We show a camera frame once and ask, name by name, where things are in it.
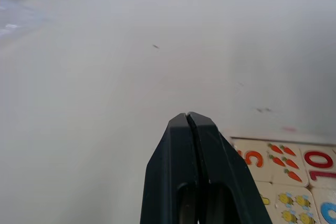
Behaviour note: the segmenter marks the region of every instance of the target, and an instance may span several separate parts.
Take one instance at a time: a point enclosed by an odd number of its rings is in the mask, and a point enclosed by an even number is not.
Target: yellow bee
[[[297,223],[298,220],[295,215],[291,214],[289,211],[286,210],[282,212],[282,217],[287,222]]]
[[[264,205],[269,205],[269,199],[268,198],[264,198],[261,194],[260,194],[261,198],[262,198],[262,202],[264,203]]]
[[[293,205],[293,199],[286,194],[279,194],[279,200],[284,204]]]
[[[295,201],[297,204],[299,204],[301,207],[310,207],[310,202],[306,197],[304,196],[296,196]]]
[[[303,224],[314,224],[315,223],[315,220],[304,212],[300,214],[299,216]]]

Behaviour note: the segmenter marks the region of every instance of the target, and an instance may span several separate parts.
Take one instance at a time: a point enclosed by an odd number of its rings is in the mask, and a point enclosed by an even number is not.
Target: carrot
[[[283,154],[283,152],[276,145],[268,144],[267,146],[270,147],[272,151]]]
[[[302,182],[301,178],[295,172],[292,172],[288,169],[284,169],[283,171],[288,175],[288,177],[290,177],[290,178],[292,178],[292,179],[294,179],[298,182]]]
[[[296,154],[288,147],[280,145],[280,149],[282,149],[284,152],[286,152],[289,155],[296,156]]]
[[[299,166],[297,166],[297,164],[295,164],[295,162],[291,159],[288,159],[288,158],[285,158],[283,157],[282,158],[283,161],[285,161],[285,163],[293,168],[296,168],[296,169],[299,169]]]
[[[273,155],[269,155],[268,156],[271,160],[273,160],[274,163],[276,163],[277,165],[281,165],[283,167],[286,167],[286,165],[281,161],[281,159],[279,159],[278,157],[274,157]]]

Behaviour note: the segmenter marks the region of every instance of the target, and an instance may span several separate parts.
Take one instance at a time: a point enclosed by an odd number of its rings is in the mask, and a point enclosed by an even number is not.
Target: white table surface
[[[0,48],[1,223],[139,223],[180,112],[334,142],[336,0],[19,1],[50,21]]]

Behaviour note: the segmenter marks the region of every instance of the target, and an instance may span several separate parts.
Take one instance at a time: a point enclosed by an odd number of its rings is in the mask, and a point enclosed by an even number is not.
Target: red number 5
[[[264,165],[264,159],[262,157],[262,155],[259,152],[255,152],[255,151],[248,151],[247,153],[245,153],[245,162],[248,165],[251,165],[251,158],[252,157],[256,157],[257,158],[257,163],[256,166],[257,167],[262,167]]]

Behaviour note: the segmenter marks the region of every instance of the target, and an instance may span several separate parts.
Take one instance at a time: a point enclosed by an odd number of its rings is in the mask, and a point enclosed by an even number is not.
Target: blue number
[[[332,218],[329,215],[329,213],[328,213],[329,210],[332,210],[332,211],[336,212],[336,205],[333,204],[333,203],[330,203],[330,202],[324,202],[321,205],[322,216],[324,217],[324,219],[326,220],[327,223],[329,223],[329,224],[336,224],[336,219]]]

